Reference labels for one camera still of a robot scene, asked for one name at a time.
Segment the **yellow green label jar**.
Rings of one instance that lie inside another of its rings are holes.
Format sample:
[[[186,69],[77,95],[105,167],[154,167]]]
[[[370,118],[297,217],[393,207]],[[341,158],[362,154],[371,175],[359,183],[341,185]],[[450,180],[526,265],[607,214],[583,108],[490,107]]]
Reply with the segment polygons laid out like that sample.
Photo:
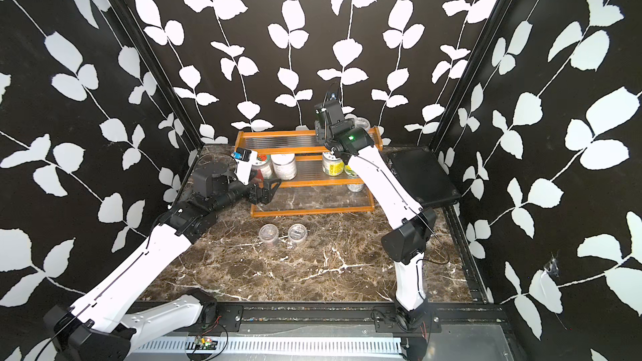
[[[322,154],[322,169],[326,175],[336,177],[344,172],[344,162],[331,152]]]

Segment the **white large jar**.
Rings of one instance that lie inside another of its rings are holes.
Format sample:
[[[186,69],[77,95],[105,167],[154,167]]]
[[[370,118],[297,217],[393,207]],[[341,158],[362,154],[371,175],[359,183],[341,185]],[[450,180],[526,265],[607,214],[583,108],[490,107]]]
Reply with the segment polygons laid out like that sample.
[[[271,155],[271,162],[277,178],[282,181],[290,181],[296,177],[298,173],[296,155],[274,154]]]

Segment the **small jar behind shelf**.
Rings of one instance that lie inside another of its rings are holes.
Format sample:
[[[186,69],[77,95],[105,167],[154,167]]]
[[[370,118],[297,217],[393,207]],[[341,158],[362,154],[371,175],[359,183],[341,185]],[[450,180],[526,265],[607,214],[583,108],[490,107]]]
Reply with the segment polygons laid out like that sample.
[[[359,183],[359,184],[349,184],[347,185],[347,188],[349,189],[350,192],[362,192],[364,190],[364,183]]]

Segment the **small circuit board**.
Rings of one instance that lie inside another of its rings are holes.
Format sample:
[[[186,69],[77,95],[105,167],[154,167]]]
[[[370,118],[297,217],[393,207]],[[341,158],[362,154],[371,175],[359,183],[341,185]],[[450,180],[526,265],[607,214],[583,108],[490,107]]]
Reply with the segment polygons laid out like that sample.
[[[191,349],[195,353],[198,351],[214,351],[217,347],[217,338],[199,337],[194,339]]]

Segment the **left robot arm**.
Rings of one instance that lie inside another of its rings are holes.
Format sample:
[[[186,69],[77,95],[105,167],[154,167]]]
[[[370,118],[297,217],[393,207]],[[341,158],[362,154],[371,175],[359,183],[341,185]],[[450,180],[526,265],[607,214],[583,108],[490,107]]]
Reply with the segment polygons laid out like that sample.
[[[48,345],[68,360],[123,360],[177,329],[216,327],[221,319],[217,299],[198,288],[142,313],[133,314],[130,308],[167,266],[216,224],[222,211],[243,200],[271,202],[281,180],[261,181],[252,167],[237,168],[241,175],[222,162],[197,167],[190,195],[157,217],[140,247],[71,306],[47,312],[43,320]]]

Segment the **black front rail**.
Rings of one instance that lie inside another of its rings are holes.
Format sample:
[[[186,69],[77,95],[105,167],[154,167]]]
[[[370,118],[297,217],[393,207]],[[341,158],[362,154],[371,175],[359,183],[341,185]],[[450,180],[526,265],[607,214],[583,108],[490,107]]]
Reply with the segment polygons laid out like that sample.
[[[502,307],[491,304],[430,303],[412,323],[403,323],[393,303],[252,303],[209,301],[194,306],[181,300],[169,303],[136,302],[115,324],[117,330],[156,324],[152,313],[167,310],[170,331],[237,333],[251,324],[365,324],[376,332],[401,337],[421,337],[448,331],[453,326],[498,326],[505,334],[513,329]]]

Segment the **black flat case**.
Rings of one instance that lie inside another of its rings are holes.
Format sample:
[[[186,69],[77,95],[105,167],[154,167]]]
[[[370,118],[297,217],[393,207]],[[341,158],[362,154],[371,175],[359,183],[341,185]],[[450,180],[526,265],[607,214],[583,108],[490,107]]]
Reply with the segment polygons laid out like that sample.
[[[461,199],[461,193],[429,148],[402,148],[386,156],[399,183],[423,207],[448,207]]]

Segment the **orange wooden shelf rack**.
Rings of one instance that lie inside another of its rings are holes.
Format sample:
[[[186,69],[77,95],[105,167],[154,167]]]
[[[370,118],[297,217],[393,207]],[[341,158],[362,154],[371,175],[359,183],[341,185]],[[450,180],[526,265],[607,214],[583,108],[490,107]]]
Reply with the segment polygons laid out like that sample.
[[[255,150],[260,155],[295,155],[297,175],[281,184],[268,205],[251,206],[250,215],[285,217],[345,212],[372,212],[375,200],[364,187],[352,192],[348,186],[360,184],[359,178],[346,174],[330,176],[323,172],[325,148],[312,130],[239,132],[235,147]]]

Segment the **green label large jar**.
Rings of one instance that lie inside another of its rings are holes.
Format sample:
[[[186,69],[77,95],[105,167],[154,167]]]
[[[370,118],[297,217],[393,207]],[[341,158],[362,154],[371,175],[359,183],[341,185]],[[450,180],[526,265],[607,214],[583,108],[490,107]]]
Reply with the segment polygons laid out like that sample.
[[[344,165],[344,173],[349,177],[349,178],[358,178],[359,175],[352,170],[348,165]]]

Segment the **red label large jar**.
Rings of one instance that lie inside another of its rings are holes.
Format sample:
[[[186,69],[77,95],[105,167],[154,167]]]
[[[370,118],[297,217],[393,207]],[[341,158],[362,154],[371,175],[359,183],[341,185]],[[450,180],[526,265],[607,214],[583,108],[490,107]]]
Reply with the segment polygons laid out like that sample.
[[[252,168],[257,170],[264,180],[270,180],[274,176],[270,155],[257,155],[257,159],[252,164]]]

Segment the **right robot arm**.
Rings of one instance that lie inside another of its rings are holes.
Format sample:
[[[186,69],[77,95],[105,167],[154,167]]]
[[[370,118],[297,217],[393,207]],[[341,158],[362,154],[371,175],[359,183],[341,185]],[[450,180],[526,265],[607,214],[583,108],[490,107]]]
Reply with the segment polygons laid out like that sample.
[[[414,329],[428,314],[423,263],[436,213],[423,208],[398,182],[370,134],[345,118],[338,100],[325,100],[314,112],[317,140],[356,173],[386,215],[391,230],[381,243],[394,262],[397,320],[402,329]]]

